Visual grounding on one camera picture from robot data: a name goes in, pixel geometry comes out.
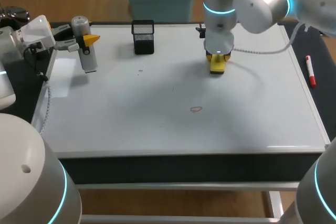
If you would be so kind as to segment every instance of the metal table frame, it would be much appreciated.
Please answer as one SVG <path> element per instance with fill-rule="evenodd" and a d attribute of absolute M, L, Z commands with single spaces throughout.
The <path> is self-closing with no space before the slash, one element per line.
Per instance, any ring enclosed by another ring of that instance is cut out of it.
<path fill-rule="evenodd" d="M 280 191 L 295 191 L 299 183 L 190 183 L 190 184 L 92 184 L 77 185 L 78 189 L 161 189 L 161 190 L 257 190 L 267 191 L 267 204 L 271 218 L 231 218 L 192 216 L 122 216 L 82 215 L 80 223 L 221 223 L 267 224 L 291 223 L 296 220 L 295 203 L 284 214 Z"/>

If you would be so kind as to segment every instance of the cable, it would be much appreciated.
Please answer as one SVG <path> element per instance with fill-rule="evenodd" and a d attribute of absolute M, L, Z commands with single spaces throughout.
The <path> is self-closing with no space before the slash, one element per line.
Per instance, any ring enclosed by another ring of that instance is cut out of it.
<path fill-rule="evenodd" d="M 30 62 L 26 59 L 26 53 L 28 50 L 31 50 L 31 52 L 36 52 L 36 47 L 37 45 L 30 45 L 29 47 L 25 48 L 25 50 L 23 51 L 23 58 L 25 60 L 25 62 L 34 70 L 34 72 L 36 73 L 37 76 L 40 76 L 42 78 L 42 80 L 46 83 L 47 89 L 48 89 L 48 104 L 47 104 L 47 112 L 46 112 L 46 116 L 44 118 L 43 121 L 43 125 L 40 131 L 40 135 L 43 134 L 44 130 L 46 129 L 47 123 L 48 123 L 48 118 L 49 118 L 49 111 L 50 111 L 50 105 L 51 105 L 51 88 L 50 88 L 50 84 L 49 84 L 49 79 L 48 77 L 46 77 L 42 72 L 37 72 L 36 71 L 36 65 L 37 65 L 37 60 L 35 61 L 35 66 L 33 66 L 32 64 L 30 64 Z"/>
<path fill-rule="evenodd" d="M 42 72 L 40 72 L 38 75 L 40 76 L 44 76 L 45 78 L 47 78 Z M 40 131 L 40 135 L 43 134 L 44 130 L 47 127 L 48 124 L 48 118 L 49 118 L 49 111 L 50 111 L 50 105 L 51 105 L 51 88 L 50 88 L 50 84 L 49 81 L 45 81 L 47 89 L 48 89 L 48 104 L 47 104 L 47 112 L 46 112 L 46 116 L 44 117 L 44 121 L 43 121 L 43 125 Z"/>
<path fill-rule="evenodd" d="M 279 54 L 283 51 L 286 51 L 290 45 L 293 43 L 295 37 L 296 37 L 296 34 L 298 33 L 299 31 L 299 28 L 303 25 L 304 23 L 302 22 L 299 22 L 297 23 L 297 25 L 295 26 L 294 30 L 293 30 L 293 33 L 292 33 L 292 36 L 290 36 L 290 40 L 288 42 L 288 44 L 280 49 L 280 50 L 277 50 L 277 51 L 272 51 L 272 52 L 258 52 L 258 51 L 251 51 L 251 50 L 245 50 L 245 49 L 239 49 L 239 48 L 234 48 L 232 49 L 233 51 L 237 51 L 237 52 L 247 52 L 249 54 L 257 54 L 257 55 L 273 55 L 273 54 Z"/>

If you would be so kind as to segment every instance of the yellow nozzle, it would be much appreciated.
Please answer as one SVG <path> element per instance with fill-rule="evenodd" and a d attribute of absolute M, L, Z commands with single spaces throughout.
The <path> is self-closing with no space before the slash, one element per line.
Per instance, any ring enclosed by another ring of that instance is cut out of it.
<path fill-rule="evenodd" d="M 100 38 L 99 35 L 84 35 L 84 44 L 86 47 L 91 46 L 93 43 L 95 43 Z"/>

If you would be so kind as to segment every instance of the yellow object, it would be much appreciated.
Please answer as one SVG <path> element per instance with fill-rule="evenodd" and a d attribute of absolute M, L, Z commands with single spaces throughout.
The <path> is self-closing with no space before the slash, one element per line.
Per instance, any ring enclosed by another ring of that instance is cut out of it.
<path fill-rule="evenodd" d="M 210 73 L 223 74 L 225 70 L 225 56 L 212 55 L 210 62 Z"/>
<path fill-rule="evenodd" d="M 210 62 L 212 55 L 206 55 L 206 59 Z"/>
<path fill-rule="evenodd" d="M 100 38 L 99 35 L 84 35 L 84 44 L 86 47 L 91 46 L 93 43 L 95 43 Z"/>
<path fill-rule="evenodd" d="M 229 59 L 230 59 L 230 57 L 231 57 L 231 55 L 225 55 L 225 56 L 224 56 L 224 60 L 225 60 L 225 62 L 228 62 Z"/>

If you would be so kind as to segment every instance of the black cable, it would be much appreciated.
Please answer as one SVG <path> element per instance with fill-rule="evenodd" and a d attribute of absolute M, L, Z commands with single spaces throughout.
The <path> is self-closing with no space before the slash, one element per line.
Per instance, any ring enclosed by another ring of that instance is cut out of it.
<path fill-rule="evenodd" d="M 31 68 L 34 70 L 34 72 L 36 72 L 36 61 L 35 61 L 35 66 L 33 66 L 29 60 L 27 60 L 26 58 L 26 53 L 28 52 L 28 50 L 30 50 L 30 47 L 26 47 L 26 49 L 23 51 L 23 59 L 25 60 L 25 62 L 31 66 Z"/>

